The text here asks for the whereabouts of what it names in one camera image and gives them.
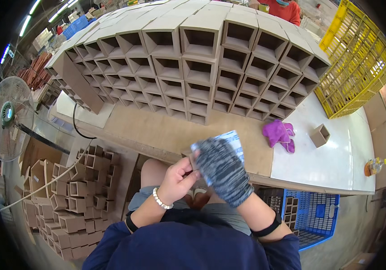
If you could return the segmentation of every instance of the black wristband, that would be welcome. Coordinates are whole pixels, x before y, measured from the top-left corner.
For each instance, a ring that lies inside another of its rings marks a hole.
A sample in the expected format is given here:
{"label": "black wristband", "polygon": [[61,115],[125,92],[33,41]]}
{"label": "black wristband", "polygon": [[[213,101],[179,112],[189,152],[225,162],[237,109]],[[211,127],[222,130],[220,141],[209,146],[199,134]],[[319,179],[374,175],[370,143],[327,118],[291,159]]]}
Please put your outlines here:
{"label": "black wristband", "polygon": [[250,231],[256,237],[267,236],[270,233],[272,233],[275,229],[277,229],[277,227],[280,226],[280,224],[282,224],[282,217],[279,215],[279,213],[276,212],[276,217],[274,218],[273,223],[268,228],[265,228],[258,232],[255,232],[252,229],[250,229]]}
{"label": "black wristband", "polygon": [[132,221],[132,216],[128,215],[127,219],[125,220],[125,224],[127,225],[127,228],[131,230],[131,232],[135,232],[137,229],[139,229]]}

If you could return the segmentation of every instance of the fluorescent light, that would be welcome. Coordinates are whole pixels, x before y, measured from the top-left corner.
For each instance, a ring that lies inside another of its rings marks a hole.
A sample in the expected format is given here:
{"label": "fluorescent light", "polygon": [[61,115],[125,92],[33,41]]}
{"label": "fluorescent light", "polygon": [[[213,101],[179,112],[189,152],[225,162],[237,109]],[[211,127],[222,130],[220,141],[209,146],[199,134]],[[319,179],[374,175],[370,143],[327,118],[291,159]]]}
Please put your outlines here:
{"label": "fluorescent light", "polygon": [[9,49],[10,49],[10,44],[8,44],[8,45],[6,46],[6,48],[5,48],[5,50],[4,50],[4,54],[2,55],[2,58],[1,58],[1,64],[4,63],[5,57],[6,57],[6,55],[7,55]]}
{"label": "fluorescent light", "polygon": [[62,6],[62,8],[60,10],[58,10],[58,12],[56,14],[60,14],[63,10],[66,9],[67,6],[68,6],[68,3],[66,3],[64,6]]}
{"label": "fluorescent light", "polygon": [[30,15],[34,12],[34,10],[37,8],[38,4],[40,3],[41,0],[35,1],[34,5],[32,6],[30,10]]}
{"label": "fluorescent light", "polygon": [[58,16],[57,13],[55,13],[55,14],[52,16],[52,18],[50,18],[49,22],[51,23],[51,22],[56,18],[56,16]]}
{"label": "fluorescent light", "polygon": [[68,5],[68,7],[73,6],[74,4],[76,4],[76,2],[77,2],[77,0],[74,0],[71,4]]}
{"label": "fluorescent light", "polygon": [[23,23],[22,30],[20,31],[20,34],[19,34],[20,37],[23,36],[23,33],[25,32],[25,29],[28,23],[30,22],[30,19],[31,19],[31,15],[28,15],[27,18],[25,19],[25,22]]}

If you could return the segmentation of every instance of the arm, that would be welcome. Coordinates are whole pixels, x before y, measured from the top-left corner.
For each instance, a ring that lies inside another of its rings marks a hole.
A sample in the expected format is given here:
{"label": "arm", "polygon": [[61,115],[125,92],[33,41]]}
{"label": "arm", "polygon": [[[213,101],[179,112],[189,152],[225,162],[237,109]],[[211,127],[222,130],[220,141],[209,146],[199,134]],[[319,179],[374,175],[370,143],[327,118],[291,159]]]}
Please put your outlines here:
{"label": "arm", "polygon": [[[276,213],[263,202],[249,184],[250,177],[232,146],[224,139],[209,138],[199,141],[195,152],[196,164],[215,193],[231,207],[237,208],[249,227],[255,231],[268,228]],[[286,224],[261,237],[261,241],[277,241],[291,234]]]}
{"label": "arm", "polygon": [[83,263],[83,270],[105,269],[121,239],[130,235],[124,222],[110,225],[103,238]]}
{"label": "arm", "polygon": [[[184,197],[193,184],[200,178],[199,171],[193,171],[183,178],[186,172],[192,170],[189,157],[180,159],[176,164],[170,166],[166,171],[164,180],[157,190],[158,198],[166,205]],[[160,222],[166,209],[162,208],[151,195],[131,215],[136,227],[140,228],[149,224]]]}
{"label": "arm", "polygon": [[297,3],[295,3],[295,8],[294,8],[294,11],[291,15],[291,19],[289,20],[289,22],[295,24],[296,26],[300,26],[300,24],[301,24],[300,12],[301,12],[300,7],[298,6]]}
{"label": "arm", "polygon": [[253,9],[259,9],[259,1],[258,0],[249,0],[248,6],[253,8]]}
{"label": "arm", "polygon": [[[276,212],[255,193],[250,194],[250,196],[237,207],[237,211],[242,215],[250,229],[255,232],[268,228],[276,217]],[[292,231],[285,223],[282,223],[269,235],[260,237],[259,241],[263,243],[278,241],[289,234],[292,234]]]}

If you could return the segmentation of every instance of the gray knit glove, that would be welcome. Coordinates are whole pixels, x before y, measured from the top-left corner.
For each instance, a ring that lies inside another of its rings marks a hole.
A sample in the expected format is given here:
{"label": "gray knit glove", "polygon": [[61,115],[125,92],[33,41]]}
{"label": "gray knit glove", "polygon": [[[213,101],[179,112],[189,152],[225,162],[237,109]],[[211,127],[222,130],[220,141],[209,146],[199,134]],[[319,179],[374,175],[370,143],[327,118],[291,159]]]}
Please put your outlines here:
{"label": "gray knit glove", "polygon": [[196,143],[200,150],[196,159],[201,174],[218,197],[231,207],[238,207],[253,192],[249,175],[234,149],[224,139],[208,138]]}

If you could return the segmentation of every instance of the stack of cardboard boxes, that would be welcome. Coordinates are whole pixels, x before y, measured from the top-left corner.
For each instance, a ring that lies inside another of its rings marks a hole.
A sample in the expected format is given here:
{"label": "stack of cardboard boxes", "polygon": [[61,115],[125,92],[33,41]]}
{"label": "stack of cardboard boxes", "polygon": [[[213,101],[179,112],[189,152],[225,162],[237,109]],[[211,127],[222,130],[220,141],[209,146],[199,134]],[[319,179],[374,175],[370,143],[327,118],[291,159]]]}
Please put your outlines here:
{"label": "stack of cardboard boxes", "polygon": [[79,163],[64,175],[67,167],[39,160],[26,177],[31,192],[59,177],[31,200],[24,200],[23,211],[27,225],[38,228],[64,260],[87,257],[113,223],[108,214],[115,207],[121,173],[120,155],[100,146],[81,149],[79,157]]}
{"label": "stack of cardboard boxes", "polygon": [[116,103],[207,124],[211,109],[284,119],[330,66],[313,37],[283,19],[232,3],[170,0],[103,15],[45,69],[96,114]]}

